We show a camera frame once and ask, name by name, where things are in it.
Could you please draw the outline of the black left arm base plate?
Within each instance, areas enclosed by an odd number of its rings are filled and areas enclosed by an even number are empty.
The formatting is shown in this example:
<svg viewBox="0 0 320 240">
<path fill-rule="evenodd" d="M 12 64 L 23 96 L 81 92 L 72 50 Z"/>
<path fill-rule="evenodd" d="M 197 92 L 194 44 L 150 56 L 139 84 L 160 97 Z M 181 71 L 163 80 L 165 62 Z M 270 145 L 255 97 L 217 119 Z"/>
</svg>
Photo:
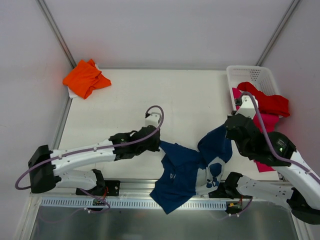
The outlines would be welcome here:
<svg viewBox="0 0 320 240">
<path fill-rule="evenodd" d="M 117 197 L 120 191 L 120 184 L 119 180 L 98 180 L 96 186 L 86 190 L 89 194 L 97 197 L 102 197 L 104 195 Z"/>
</svg>

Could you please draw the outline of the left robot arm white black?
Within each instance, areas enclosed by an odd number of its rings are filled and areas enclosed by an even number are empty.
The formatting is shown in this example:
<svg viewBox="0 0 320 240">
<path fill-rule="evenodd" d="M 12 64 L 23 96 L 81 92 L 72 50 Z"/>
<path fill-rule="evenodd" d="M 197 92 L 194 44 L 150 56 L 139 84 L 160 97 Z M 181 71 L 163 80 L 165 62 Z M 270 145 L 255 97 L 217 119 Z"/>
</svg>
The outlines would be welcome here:
<svg viewBox="0 0 320 240">
<path fill-rule="evenodd" d="M 139 131 L 117 133 L 92 146 L 71 150 L 39 146 L 28 161 L 31 192 L 42 194 L 54 188 L 75 188 L 77 194 L 85 190 L 99 195 L 106 186 L 102 172 L 95 168 L 82 171 L 80 167 L 132 159 L 145 151 L 158 152 L 160 135 L 160 130 L 149 125 Z"/>
</svg>

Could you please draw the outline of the blue printed t shirt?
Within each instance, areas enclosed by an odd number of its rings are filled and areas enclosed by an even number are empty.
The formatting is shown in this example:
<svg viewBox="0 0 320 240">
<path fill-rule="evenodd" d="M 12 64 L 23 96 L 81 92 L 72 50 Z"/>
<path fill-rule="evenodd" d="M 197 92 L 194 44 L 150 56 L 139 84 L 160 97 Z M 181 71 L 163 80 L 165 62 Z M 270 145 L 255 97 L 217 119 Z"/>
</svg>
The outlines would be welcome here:
<svg viewBox="0 0 320 240">
<path fill-rule="evenodd" d="M 191 197 L 218 189 L 225 165 L 233 155 L 226 133 L 223 125 L 211 130 L 198 142 L 197 150 L 161 142 L 164 171 L 150 196 L 167 215 Z"/>
</svg>

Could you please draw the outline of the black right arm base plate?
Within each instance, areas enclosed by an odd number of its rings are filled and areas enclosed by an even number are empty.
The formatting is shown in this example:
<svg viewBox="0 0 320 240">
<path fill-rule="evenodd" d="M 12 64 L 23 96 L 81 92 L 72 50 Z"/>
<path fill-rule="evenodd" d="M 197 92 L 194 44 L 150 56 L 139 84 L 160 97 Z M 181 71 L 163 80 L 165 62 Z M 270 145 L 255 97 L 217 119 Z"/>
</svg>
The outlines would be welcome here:
<svg viewBox="0 0 320 240">
<path fill-rule="evenodd" d="M 210 198 L 228 198 L 228 199 L 240 199 L 244 197 L 245 199 L 250 199 L 249 195 L 242 195 L 237 190 L 236 187 L 238 184 L 227 184 L 221 183 L 217 185 L 217 189 L 214 189 L 215 186 L 212 183 L 207 183 L 205 185 L 210 192 L 208 193 Z"/>
</svg>

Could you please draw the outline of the red t shirt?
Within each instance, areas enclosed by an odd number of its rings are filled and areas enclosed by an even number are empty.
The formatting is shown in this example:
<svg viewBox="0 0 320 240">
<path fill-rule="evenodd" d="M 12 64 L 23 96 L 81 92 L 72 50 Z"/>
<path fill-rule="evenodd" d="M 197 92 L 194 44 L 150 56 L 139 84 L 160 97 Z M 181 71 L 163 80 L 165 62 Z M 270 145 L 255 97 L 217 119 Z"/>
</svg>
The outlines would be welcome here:
<svg viewBox="0 0 320 240">
<path fill-rule="evenodd" d="M 281 117 L 289 117 L 289 100 L 281 95 L 266 95 L 262 91 L 256 89 L 250 82 L 241 82 L 237 89 L 242 92 L 251 93 L 258 101 L 259 111 L 263 114 L 278 115 Z"/>
</svg>

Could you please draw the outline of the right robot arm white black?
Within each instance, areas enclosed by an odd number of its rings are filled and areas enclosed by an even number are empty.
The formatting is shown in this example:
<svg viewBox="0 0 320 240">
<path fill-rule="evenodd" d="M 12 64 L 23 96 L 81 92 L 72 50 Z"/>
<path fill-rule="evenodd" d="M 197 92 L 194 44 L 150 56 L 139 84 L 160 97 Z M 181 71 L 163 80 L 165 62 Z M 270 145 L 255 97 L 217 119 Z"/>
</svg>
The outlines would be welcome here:
<svg viewBox="0 0 320 240">
<path fill-rule="evenodd" d="M 280 186 L 231 172 L 224 193 L 266 200 L 289 210 L 297 219 L 320 223 L 320 177 L 303 160 L 296 146 L 280 132 L 263 134 L 253 120 L 241 114 L 230 115 L 224 123 L 226 138 L 233 140 L 241 156 L 265 164 L 281 174 L 290 186 Z"/>
</svg>

